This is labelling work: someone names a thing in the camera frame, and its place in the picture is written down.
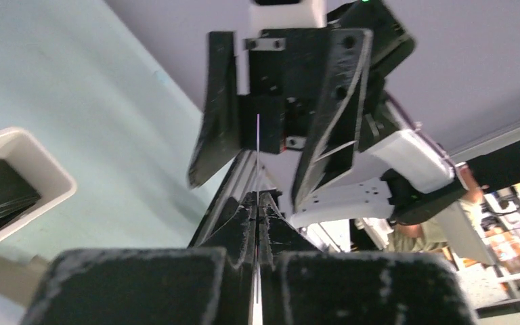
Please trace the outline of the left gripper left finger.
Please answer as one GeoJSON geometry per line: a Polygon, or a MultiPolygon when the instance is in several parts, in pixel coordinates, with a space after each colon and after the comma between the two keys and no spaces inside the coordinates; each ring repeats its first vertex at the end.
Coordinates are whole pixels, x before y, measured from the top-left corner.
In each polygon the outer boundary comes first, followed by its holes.
{"type": "Polygon", "coordinates": [[[250,324],[257,196],[191,248],[64,251],[23,324],[250,324]]]}

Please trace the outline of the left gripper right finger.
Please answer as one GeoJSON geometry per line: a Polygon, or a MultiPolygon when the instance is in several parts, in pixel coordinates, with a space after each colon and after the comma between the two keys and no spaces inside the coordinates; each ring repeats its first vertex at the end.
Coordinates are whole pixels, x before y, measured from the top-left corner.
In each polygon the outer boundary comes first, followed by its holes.
{"type": "Polygon", "coordinates": [[[476,324],[456,272],[431,253],[325,253],[261,194],[265,324],[476,324]]]}

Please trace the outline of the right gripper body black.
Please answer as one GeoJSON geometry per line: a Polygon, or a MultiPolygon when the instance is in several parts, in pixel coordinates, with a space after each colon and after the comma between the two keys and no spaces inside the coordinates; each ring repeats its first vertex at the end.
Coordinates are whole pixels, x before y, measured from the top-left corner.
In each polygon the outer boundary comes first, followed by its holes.
{"type": "Polygon", "coordinates": [[[260,149],[279,154],[287,139],[307,139],[323,128],[317,119],[325,72],[332,49],[361,49],[361,38],[331,40],[334,30],[364,29],[372,33],[370,61],[362,68],[352,95],[346,86],[336,86],[332,96],[348,100],[334,124],[325,152],[352,151],[358,146],[359,109],[374,109],[384,94],[387,75],[415,48],[414,37],[382,1],[354,1],[328,12],[325,25],[313,27],[268,26],[261,40],[273,39],[274,49],[263,51],[258,40],[247,43],[250,92],[240,99],[240,144],[253,146],[252,115],[261,116],[260,149]]]}

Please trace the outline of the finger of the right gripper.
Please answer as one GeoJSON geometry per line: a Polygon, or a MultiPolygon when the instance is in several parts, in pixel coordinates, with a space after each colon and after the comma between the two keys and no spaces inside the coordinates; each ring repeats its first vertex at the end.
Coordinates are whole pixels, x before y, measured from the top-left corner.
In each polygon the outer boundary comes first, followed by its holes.
{"type": "Polygon", "coordinates": [[[350,172],[358,108],[365,98],[372,31],[336,28],[329,32],[329,50],[316,111],[297,165],[291,199],[303,209],[320,190],[350,172]]]}
{"type": "Polygon", "coordinates": [[[191,188],[205,184],[240,151],[238,83],[232,31],[208,34],[207,88],[190,167],[191,188]]]}

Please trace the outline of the white plastic tray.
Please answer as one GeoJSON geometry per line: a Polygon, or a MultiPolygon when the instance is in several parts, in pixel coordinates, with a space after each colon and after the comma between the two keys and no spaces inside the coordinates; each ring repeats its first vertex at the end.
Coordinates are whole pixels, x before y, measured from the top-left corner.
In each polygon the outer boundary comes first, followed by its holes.
{"type": "Polygon", "coordinates": [[[0,242],[77,190],[73,176],[27,130],[0,130],[0,242]]]}

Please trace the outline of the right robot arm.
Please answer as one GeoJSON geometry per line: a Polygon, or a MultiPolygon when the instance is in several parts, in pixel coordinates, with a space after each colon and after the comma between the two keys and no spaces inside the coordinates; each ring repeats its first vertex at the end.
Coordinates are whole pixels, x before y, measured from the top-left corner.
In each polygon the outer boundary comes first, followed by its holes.
{"type": "Polygon", "coordinates": [[[384,162],[386,216],[429,220],[464,193],[456,167],[385,90],[413,51],[414,37],[384,1],[326,12],[323,1],[252,1],[244,40],[249,92],[238,93],[232,31],[207,35],[204,114],[188,183],[206,183],[246,150],[301,153],[290,197],[295,209],[353,167],[356,152],[384,162]]]}

